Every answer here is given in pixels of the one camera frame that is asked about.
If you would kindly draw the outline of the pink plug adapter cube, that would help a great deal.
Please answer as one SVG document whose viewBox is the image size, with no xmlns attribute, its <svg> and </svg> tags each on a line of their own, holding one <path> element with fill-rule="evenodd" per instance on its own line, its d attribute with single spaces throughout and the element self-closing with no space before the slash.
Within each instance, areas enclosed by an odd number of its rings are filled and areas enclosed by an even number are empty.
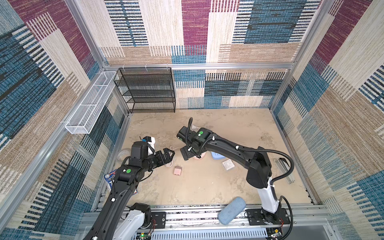
<svg viewBox="0 0 384 240">
<path fill-rule="evenodd" d="M 174 168 L 173 174 L 176 175 L 176 176 L 180 176 L 180 175 L 182 174 L 182 170 L 183 170 L 182 167 L 180 167 L 180 166 L 176 166 L 176 167 Z"/>
</svg>

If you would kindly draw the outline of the white square adapter cube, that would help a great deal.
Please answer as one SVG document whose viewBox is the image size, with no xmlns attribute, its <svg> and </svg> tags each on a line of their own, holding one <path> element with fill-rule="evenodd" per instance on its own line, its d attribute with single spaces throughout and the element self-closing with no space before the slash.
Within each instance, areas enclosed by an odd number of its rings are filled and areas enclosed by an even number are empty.
<svg viewBox="0 0 384 240">
<path fill-rule="evenodd" d="M 222 162 L 223 167 L 226 169 L 226 171 L 229 171 L 235 167 L 235 164 L 232 160 L 228 159 Z"/>
</svg>

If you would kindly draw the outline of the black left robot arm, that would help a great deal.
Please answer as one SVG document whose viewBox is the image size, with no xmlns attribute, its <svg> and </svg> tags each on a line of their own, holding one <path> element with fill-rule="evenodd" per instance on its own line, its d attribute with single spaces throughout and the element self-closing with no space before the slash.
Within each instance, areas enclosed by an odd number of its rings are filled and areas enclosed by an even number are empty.
<svg viewBox="0 0 384 240">
<path fill-rule="evenodd" d="M 174 156 L 175 151 L 168 148 L 156 152 L 148 142 L 134 142 L 131 155 L 117 169 L 107 202 L 85 239 L 111 240 L 126 204 L 144 178 L 145 172 L 172 162 Z"/>
</svg>

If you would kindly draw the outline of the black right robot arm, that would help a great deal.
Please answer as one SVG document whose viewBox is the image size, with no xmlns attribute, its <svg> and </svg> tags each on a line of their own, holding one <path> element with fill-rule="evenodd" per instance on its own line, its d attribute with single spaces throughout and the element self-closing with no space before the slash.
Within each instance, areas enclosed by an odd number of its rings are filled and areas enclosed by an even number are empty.
<svg viewBox="0 0 384 240">
<path fill-rule="evenodd" d="M 275 182 L 288 177 L 294 170 L 293 159 L 286 153 L 264 149 L 245 147 L 231 142 L 211 130 L 200 128 L 198 131 L 192 131 L 191 125 L 193 118 L 189 119 L 187 127 L 182 127 L 177 133 L 177 138 L 185 143 L 181 148 L 181 153 L 185 161 L 192 157 L 201 157 L 202 153 L 214 152 L 220 154 L 232 161 L 237 162 L 248 170 L 246 180 L 254 188 L 258 189 L 258 194 L 262 202 L 262 208 L 259 212 L 260 220 L 266 224 L 292 224 L 293 219 L 288 219 L 292 215 L 291 209 L 282 208 L 281 200 L 275 192 Z M 289 161 L 289 169 L 286 173 L 275 178 L 272 177 L 272 164 L 268 153 L 273 153 L 284 157 Z"/>
</svg>

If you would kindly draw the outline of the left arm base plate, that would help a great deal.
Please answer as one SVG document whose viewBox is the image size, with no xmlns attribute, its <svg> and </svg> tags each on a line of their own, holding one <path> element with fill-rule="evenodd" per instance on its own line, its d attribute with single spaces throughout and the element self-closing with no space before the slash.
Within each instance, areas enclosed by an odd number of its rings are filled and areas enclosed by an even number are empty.
<svg viewBox="0 0 384 240">
<path fill-rule="evenodd" d="M 151 209 L 146 211 L 131 210 L 120 225 L 120 228 L 125 231 L 164 229 L 165 223 L 166 212 L 153 212 Z"/>
</svg>

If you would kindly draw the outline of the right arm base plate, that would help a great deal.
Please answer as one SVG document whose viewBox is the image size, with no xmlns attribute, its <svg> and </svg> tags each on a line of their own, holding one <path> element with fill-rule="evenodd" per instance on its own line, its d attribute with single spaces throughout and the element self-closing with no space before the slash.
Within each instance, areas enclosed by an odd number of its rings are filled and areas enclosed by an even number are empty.
<svg viewBox="0 0 384 240">
<path fill-rule="evenodd" d="M 276 213 L 260 209 L 247 209 L 245 216 L 249 221 L 250 226 L 262 225 L 289 225 L 291 223 L 290 215 L 286 209 L 280 208 Z"/>
</svg>

